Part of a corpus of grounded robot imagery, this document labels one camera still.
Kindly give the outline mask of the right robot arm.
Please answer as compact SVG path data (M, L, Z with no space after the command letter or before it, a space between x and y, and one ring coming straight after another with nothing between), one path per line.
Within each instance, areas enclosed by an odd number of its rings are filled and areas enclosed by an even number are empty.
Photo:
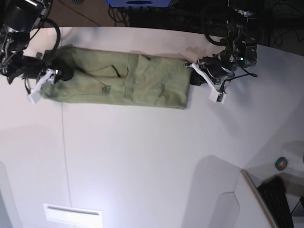
M59 26L48 14L51 0L2 0L0 2L0 73L11 84L17 77L39 80L51 73L53 83L73 78L74 71L56 58L61 41ZM28 57L24 50L33 36L33 29L40 30L44 24L56 31L53 48L43 57Z

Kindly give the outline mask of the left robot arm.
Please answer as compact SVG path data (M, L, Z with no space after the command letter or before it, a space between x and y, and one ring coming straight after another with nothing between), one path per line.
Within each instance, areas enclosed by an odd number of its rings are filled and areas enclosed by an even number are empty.
M202 8L201 25L207 41L224 47L218 54L197 61L198 69L216 85L235 78L240 68L246 75L256 76L249 68L257 63L259 4L256 0L229 0L226 4L213 1ZM211 26L219 23L224 32L220 41L211 38Z

